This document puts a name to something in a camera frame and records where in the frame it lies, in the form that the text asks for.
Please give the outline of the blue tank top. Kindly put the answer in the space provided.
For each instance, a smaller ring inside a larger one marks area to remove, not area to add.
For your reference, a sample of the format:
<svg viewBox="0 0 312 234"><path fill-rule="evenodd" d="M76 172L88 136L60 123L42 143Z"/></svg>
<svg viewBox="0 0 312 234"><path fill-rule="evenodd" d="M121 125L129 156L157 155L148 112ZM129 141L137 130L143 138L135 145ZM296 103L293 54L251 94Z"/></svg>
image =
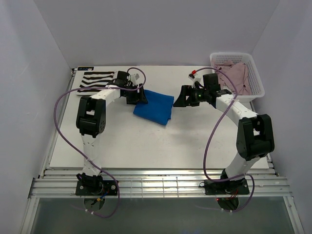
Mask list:
<svg viewBox="0 0 312 234"><path fill-rule="evenodd" d="M171 119L174 97L145 90L148 103L139 102L133 111L137 117L166 126Z"/></svg>

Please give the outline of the black white striped tank top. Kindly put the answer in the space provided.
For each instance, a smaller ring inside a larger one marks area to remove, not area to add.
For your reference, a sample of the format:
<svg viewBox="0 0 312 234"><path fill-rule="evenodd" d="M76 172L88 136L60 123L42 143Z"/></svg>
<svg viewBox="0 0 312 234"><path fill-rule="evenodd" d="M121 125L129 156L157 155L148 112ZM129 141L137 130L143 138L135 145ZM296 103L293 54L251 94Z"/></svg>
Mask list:
<svg viewBox="0 0 312 234"><path fill-rule="evenodd" d="M88 88L86 90L77 90L77 96L92 96L98 92L100 89L97 87L105 87L109 83L112 83L116 72L84 72L79 88Z"/></svg>

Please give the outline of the pink garment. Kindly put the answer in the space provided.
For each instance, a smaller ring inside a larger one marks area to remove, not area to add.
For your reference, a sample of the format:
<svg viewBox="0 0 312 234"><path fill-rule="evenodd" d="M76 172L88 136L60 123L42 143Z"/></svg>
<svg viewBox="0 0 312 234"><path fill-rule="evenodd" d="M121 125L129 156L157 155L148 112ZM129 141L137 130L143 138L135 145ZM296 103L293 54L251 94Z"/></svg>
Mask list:
<svg viewBox="0 0 312 234"><path fill-rule="evenodd" d="M248 67L246 64L242 62L234 63L232 60L228 60L224 63L213 63L213 67L216 69L215 73L223 89L227 88L234 92L233 83L239 95L249 96L252 94L248 81Z"/></svg>

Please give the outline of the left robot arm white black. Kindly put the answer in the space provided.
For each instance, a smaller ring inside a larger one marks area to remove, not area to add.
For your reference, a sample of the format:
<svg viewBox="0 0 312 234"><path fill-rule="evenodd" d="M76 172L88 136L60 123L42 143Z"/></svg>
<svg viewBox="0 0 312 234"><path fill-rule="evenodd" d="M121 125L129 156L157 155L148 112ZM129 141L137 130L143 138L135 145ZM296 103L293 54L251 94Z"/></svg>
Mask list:
<svg viewBox="0 0 312 234"><path fill-rule="evenodd" d="M90 96L82 96L79 100L76 127L82 138L84 166L77 178L87 194L99 195L104 190L100 175L99 143L106 126L106 107L120 97L125 97L130 105L148 103L143 84L138 83L138 79L138 74L118 71L102 90Z"/></svg>

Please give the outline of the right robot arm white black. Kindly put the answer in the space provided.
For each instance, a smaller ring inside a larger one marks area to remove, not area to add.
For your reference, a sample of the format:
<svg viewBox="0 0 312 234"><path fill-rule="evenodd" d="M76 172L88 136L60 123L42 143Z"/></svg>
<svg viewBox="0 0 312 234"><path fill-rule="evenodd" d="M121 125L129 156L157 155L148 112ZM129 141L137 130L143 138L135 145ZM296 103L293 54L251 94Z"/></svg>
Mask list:
<svg viewBox="0 0 312 234"><path fill-rule="evenodd" d="M206 195L247 195L245 179L249 169L274 150L272 120L269 115L259 115L240 102L236 95L222 89L216 73L198 76L189 74L192 85L183 85L174 107L196 107L207 102L227 116L236 126L237 153L219 179L208 177L201 185Z"/></svg>

